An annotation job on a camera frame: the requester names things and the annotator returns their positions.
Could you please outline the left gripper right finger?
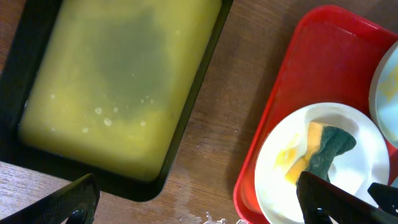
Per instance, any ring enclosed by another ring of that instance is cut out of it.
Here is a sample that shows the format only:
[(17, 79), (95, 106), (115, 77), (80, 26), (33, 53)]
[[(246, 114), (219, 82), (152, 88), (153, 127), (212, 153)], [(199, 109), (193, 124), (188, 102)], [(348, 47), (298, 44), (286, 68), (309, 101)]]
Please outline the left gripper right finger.
[(384, 212), (304, 171), (297, 185), (297, 197), (305, 223), (397, 224), (397, 216)]

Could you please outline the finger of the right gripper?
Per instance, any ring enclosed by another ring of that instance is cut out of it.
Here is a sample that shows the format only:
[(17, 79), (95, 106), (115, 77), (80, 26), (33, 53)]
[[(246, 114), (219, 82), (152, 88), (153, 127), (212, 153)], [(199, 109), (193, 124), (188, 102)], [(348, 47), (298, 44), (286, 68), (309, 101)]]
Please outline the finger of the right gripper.
[(368, 193), (381, 210), (397, 216), (397, 188), (374, 182), (368, 188)]

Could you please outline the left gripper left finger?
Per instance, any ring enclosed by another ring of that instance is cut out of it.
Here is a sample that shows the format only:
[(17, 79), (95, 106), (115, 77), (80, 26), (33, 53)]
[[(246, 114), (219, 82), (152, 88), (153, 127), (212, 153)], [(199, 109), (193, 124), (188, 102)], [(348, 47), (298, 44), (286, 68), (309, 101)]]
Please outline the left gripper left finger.
[(94, 174), (86, 174), (54, 193), (1, 220), (7, 223), (92, 224), (100, 199)]

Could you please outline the white plate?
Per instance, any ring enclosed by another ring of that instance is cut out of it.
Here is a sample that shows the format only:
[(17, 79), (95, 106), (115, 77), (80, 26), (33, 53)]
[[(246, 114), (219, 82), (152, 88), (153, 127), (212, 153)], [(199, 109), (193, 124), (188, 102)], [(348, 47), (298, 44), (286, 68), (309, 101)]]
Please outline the white plate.
[(328, 170), (331, 184), (375, 207), (368, 194), (376, 182), (387, 184), (390, 162), (385, 140), (362, 112), (340, 103), (316, 103), (300, 108), (280, 121), (266, 137), (257, 157), (254, 186), (262, 214), (270, 223), (303, 223), (294, 180), (286, 178), (307, 151), (311, 122), (345, 130), (355, 147), (336, 156)]

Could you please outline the green and yellow sponge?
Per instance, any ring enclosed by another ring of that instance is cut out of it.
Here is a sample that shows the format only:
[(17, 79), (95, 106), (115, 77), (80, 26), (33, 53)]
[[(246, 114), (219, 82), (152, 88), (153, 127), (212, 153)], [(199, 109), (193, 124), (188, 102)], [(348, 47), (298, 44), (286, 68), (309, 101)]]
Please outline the green and yellow sponge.
[(307, 131), (307, 151), (285, 174), (286, 181), (296, 184), (303, 171), (329, 181), (328, 171), (336, 156), (356, 145), (355, 138), (345, 130), (325, 123), (310, 122)]

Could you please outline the mint green plate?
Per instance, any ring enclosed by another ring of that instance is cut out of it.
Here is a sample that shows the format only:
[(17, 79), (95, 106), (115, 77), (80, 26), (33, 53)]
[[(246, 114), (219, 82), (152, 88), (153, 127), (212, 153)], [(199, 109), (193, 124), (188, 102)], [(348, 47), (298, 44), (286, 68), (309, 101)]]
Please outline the mint green plate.
[(397, 148), (397, 42), (376, 67), (368, 100), (372, 120), (386, 140)]

